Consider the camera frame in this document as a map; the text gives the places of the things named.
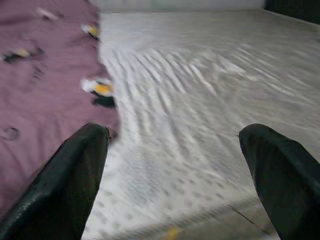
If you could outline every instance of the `white wall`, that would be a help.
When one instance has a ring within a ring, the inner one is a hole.
[[[265,0],[91,0],[101,10],[126,11],[211,11],[260,9]]]

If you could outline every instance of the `purple bedsheet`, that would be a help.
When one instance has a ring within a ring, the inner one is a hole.
[[[39,8],[58,19],[40,16]],[[0,61],[0,218],[81,126],[118,130],[116,109],[93,105],[96,96],[80,88],[82,78],[109,77],[97,41],[81,29],[97,16],[85,0],[0,0],[0,54],[43,50]]]

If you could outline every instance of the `bed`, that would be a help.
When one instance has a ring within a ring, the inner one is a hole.
[[[252,123],[320,159],[317,27],[264,10],[106,13],[121,118],[83,240],[276,239],[237,135]]]

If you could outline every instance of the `wrinkled sheet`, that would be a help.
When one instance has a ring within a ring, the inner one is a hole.
[[[39,8],[59,19],[44,19]],[[0,61],[0,217],[65,139],[88,122],[118,128],[116,109],[94,106],[82,78],[108,77],[97,41],[81,29],[97,21],[84,0],[0,0],[0,54],[44,54]]]
[[[320,159],[315,27],[262,10],[101,20],[122,124],[83,239],[269,233],[237,135],[265,124]]]

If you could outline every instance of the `white bedsheet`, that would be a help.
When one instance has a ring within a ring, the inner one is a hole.
[[[320,159],[315,27],[262,10],[101,17],[121,132],[83,239],[272,231],[237,134],[266,124]]]

